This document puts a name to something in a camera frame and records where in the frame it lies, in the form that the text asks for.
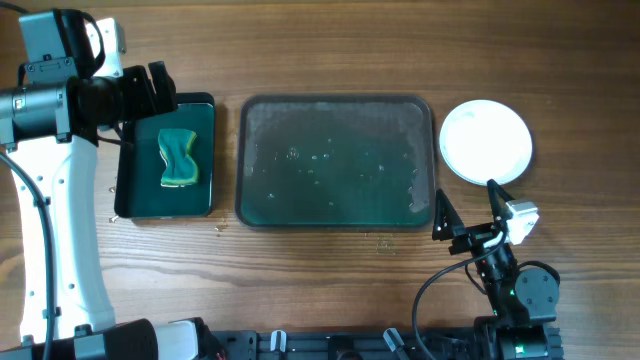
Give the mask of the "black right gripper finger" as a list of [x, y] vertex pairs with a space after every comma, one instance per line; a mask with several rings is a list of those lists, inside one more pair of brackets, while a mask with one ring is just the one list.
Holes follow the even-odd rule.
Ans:
[[432, 239], [445, 241], [466, 234], [466, 227], [442, 189], [435, 193]]
[[512, 201], [513, 197], [494, 179], [487, 181], [487, 190], [493, 219], [495, 222], [500, 222], [504, 213], [501, 203]]

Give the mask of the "white plate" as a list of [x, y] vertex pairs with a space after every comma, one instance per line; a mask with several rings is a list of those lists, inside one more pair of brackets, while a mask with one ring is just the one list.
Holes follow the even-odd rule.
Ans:
[[444, 162], [460, 178], [484, 186], [503, 185], [529, 167], [533, 139], [520, 115], [493, 100], [464, 102], [451, 110], [439, 134]]

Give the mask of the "green yellow sponge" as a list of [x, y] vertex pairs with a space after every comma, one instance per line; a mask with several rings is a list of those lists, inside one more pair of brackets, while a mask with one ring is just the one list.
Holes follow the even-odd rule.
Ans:
[[197, 134], [187, 129], [167, 128], [159, 131], [159, 153], [165, 163], [161, 175], [162, 187], [186, 187], [198, 182], [200, 169], [192, 157], [196, 139]]

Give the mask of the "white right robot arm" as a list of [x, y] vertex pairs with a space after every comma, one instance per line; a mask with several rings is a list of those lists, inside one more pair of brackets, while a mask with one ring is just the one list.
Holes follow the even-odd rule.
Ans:
[[432, 238], [451, 242], [452, 255], [469, 254], [480, 276], [476, 284], [493, 314], [474, 322], [479, 355], [486, 359], [562, 359], [557, 318], [561, 278], [541, 261], [518, 262], [512, 247], [523, 243], [539, 220], [537, 206], [517, 200], [496, 181], [487, 182], [492, 220], [466, 226], [439, 189], [435, 193]]

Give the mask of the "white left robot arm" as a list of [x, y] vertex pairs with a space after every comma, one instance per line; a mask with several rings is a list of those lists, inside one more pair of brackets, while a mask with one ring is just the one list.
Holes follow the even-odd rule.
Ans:
[[117, 323], [99, 264], [98, 130], [176, 109], [161, 62], [119, 78], [71, 77], [1, 94], [1, 159], [18, 192], [26, 295], [19, 346], [5, 359], [197, 359], [195, 320]]

